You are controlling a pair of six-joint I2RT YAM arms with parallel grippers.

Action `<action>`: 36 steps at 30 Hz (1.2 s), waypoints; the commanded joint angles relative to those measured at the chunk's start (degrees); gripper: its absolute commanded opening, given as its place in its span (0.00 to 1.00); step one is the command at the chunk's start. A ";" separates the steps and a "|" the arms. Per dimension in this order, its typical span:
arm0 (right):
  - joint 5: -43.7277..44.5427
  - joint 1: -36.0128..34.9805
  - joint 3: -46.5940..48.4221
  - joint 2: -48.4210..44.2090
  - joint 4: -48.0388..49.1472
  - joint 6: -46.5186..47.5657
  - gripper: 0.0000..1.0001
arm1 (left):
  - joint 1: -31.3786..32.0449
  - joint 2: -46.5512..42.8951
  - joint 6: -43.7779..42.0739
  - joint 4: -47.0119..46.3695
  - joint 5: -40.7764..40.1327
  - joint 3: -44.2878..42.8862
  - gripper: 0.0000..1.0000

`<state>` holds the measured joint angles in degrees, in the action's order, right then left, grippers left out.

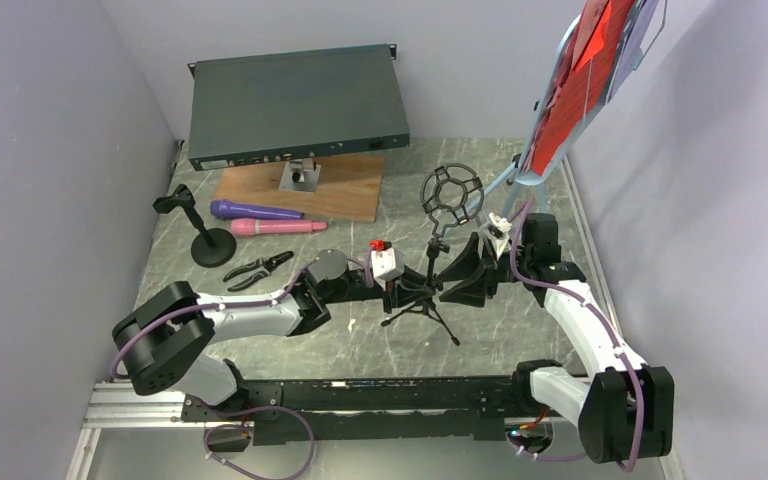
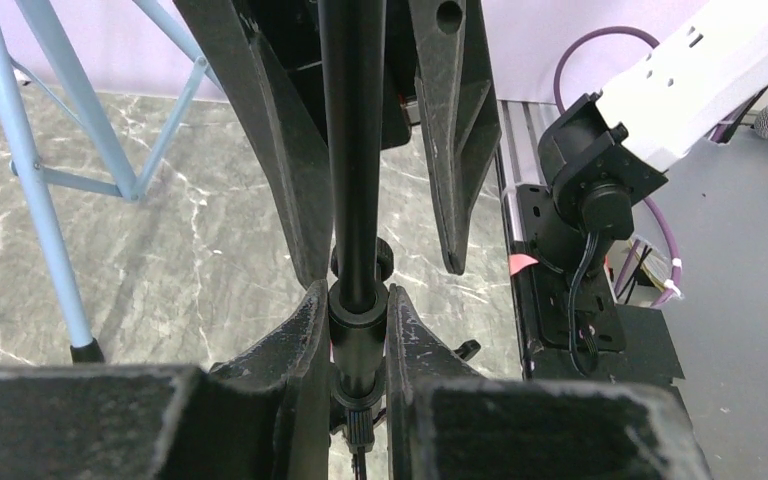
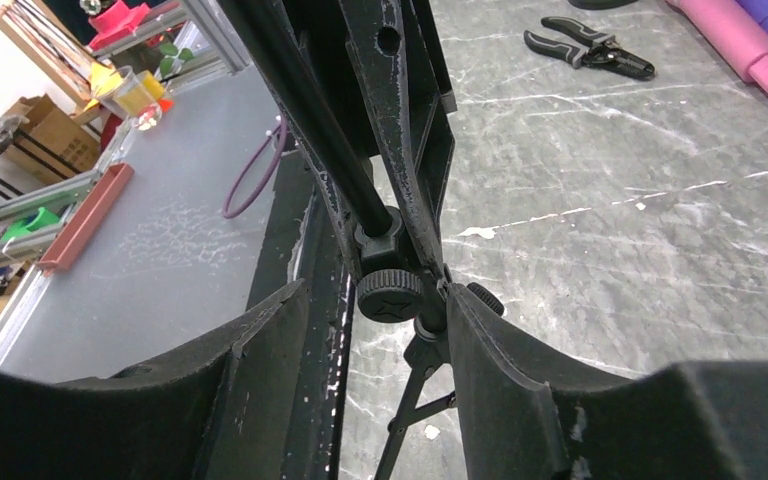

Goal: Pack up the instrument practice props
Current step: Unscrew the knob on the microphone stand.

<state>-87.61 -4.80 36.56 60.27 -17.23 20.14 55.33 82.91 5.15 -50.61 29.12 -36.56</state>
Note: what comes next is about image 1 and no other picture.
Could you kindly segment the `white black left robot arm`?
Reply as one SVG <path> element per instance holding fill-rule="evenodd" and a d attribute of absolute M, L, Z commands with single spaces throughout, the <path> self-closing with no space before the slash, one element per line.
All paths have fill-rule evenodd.
<path fill-rule="evenodd" d="M 224 420 L 247 406 L 242 375 L 207 347 L 249 337 L 309 334 L 331 319 L 332 304 L 380 301 L 385 312 L 432 301 L 433 272 L 403 264 L 399 252 L 371 249 L 366 261 L 340 250 L 320 251 L 283 288 L 254 295 L 198 293 L 175 281 L 121 320 L 112 331 L 117 348 L 110 374 L 130 381 L 138 395 L 167 389 L 193 394 Z"/>

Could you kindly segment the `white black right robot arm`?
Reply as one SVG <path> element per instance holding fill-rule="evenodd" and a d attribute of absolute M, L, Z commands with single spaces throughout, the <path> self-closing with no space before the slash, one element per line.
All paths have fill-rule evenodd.
<path fill-rule="evenodd" d="M 489 214 L 438 276 L 441 301 L 483 307 L 503 283 L 520 283 L 560 326 L 584 366 L 579 379 L 555 361 L 527 361 L 513 375 L 511 401 L 534 415 L 547 407 L 574 424 L 584 454 L 629 470 L 673 447 L 675 382 L 623 339 L 595 300 L 583 270 L 562 257 L 559 225 L 547 213 L 513 223 Z"/>

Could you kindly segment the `purple microphone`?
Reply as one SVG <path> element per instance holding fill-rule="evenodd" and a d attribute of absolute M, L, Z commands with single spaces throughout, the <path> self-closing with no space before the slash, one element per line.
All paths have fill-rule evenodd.
<path fill-rule="evenodd" d="M 295 210 L 237 203 L 227 199 L 213 200 L 209 211 L 216 219 L 228 221 L 233 225 L 290 224 L 303 220 L 303 214 Z"/>

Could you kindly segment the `black round-base mic stand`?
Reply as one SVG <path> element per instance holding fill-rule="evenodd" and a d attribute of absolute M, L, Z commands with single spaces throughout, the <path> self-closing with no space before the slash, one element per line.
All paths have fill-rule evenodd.
<path fill-rule="evenodd" d="M 170 194 L 158 197 L 152 204 L 158 214 L 169 214 L 180 208 L 190 224 L 198 231 L 190 247 L 192 260 L 205 268 L 216 268 L 232 259 L 237 250 L 233 234 L 223 228 L 208 229 L 196 210 L 196 200 L 185 184 L 179 184 Z"/>

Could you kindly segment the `black tripod mic stand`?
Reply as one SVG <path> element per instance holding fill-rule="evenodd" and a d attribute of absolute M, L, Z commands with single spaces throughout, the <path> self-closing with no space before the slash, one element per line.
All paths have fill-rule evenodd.
<path fill-rule="evenodd" d="M 419 193 L 420 206 L 431 222 L 431 234 L 425 249 L 427 265 L 434 266 L 439 291 L 443 290 L 445 282 L 440 281 L 436 272 L 436 263 L 440 255 L 450 251 L 450 245 L 444 240 L 449 231 L 464 226 L 477 216 L 477 209 L 470 203 L 476 201 L 479 205 L 484 202 L 484 187 L 477 172 L 461 163 L 447 163 L 436 167 L 429 173 Z M 397 313 L 381 321 L 387 327 L 406 314 L 419 315 L 439 324 L 448 335 L 451 342 L 458 346 L 460 340 L 455 336 L 440 312 L 435 308 L 407 307 L 400 308 Z"/>

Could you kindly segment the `pink microphone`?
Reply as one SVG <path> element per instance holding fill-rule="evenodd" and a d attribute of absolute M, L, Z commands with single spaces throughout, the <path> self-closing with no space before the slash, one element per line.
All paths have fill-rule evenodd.
<path fill-rule="evenodd" d="M 276 234 L 307 234 L 323 231 L 328 228 L 324 221 L 306 219 L 297 220 L 263 220 L 241 218 L 231 221 L 231 233 L 240 237 Z"/>

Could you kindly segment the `light blue music stand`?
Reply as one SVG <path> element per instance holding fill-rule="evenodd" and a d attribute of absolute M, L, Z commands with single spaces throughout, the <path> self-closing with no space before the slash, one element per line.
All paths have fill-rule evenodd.
<path fill-rule="evenodd" d="M 511 185 L 508 215 L 522 186 L 544 182 L 636 71 L 666 26 L 666 1 L 587 1 L 563 34 L 521 153 L 488 185 Z"/>

